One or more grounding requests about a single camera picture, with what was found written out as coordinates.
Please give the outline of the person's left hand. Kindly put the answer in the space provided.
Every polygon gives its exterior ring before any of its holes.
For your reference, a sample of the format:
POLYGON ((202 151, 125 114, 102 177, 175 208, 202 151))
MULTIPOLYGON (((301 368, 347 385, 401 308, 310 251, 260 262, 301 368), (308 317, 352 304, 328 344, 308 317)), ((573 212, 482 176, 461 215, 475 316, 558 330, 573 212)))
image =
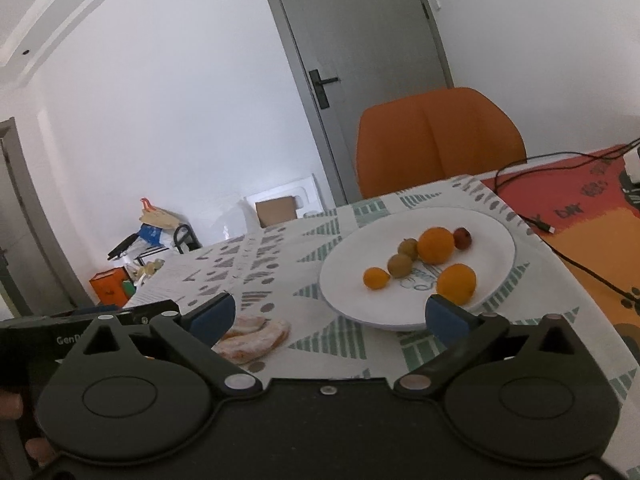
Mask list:
POLYGON ((50 464, 55 459, 56 451, 52 444, 45 437, 36 437, 29 433, 24 418, 25 404, 19 393, 1 391, 1 420, 2 422, 15 422, 18 428, 18 435, 29 438, 25 441, 25 451, 29 458, 34 460, 40 468, 50 464))

